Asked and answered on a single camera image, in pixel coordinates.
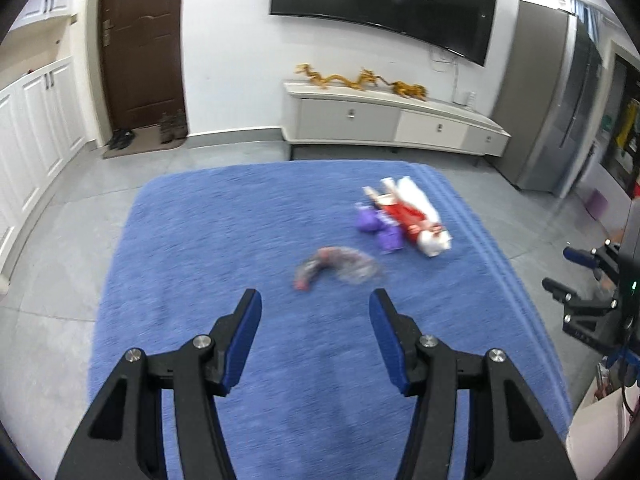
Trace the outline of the blue gloved right hand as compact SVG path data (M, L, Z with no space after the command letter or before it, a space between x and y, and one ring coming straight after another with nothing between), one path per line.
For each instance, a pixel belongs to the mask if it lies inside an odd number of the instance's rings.
M631 341L604 358L604 366L617 373L618 381L626 387L639 383L639 343Z

